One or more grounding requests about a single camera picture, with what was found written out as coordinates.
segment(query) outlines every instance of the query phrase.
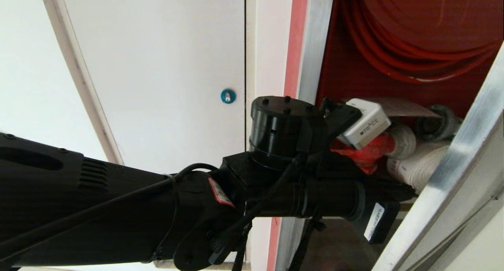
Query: red stripe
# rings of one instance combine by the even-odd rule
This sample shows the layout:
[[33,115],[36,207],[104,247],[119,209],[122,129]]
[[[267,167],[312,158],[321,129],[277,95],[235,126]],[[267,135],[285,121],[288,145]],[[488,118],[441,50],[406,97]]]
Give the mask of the red stripe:
[[273,217],[271,219],[271,231],[270,231],[270,250],[268,252],[268,265],[267,271],[275,270],[275,262],[277,261],[277,250],[278,250],[278,235],[280,233],[280,223],[282,221],[281,217]]
[[297,97],[307,6],[308,0],[292,0],[284,86],[284,95],[291,97]]

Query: white wall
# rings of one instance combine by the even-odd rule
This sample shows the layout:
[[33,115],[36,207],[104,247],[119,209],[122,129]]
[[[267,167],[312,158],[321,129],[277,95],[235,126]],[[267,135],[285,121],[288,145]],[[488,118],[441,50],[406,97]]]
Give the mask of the white wall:
[[106,160],[43,0],[0,0],[0,131]]
[[504,266],[504,208],[471,241],[446,271],[501,271]]
[[[292,0],[250,1],[247,0],[246,11],[247,97],[283,96]],[[267,268],[270,230],[270,217],[252,221],[249,236],[252,271],[265,271]]]
[[244,151],[244,0],[61,1],[125,165],[172,173]]

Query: black robotic arm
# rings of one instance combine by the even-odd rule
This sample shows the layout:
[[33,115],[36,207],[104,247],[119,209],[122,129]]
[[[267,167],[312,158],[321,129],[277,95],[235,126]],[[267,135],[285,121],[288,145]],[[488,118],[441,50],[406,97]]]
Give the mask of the black robotic arm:
[[173,259],[195,271],[232,251],[238,266],[254,217],[313,219],[293,270],[323,216],[345,217],[370,243],[383,242],[414,190],[329,151],[360,117],[329,100],[317,108],[260,97],[249,152],[173,176],[0,135],[0,269]]

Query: cabinet door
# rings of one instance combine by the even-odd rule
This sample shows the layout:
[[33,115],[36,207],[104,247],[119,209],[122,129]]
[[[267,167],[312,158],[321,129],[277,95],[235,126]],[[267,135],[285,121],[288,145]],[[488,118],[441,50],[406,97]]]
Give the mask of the cabinet door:
[[125,165],[174,173],[245,149],[245,0],[64,1]]

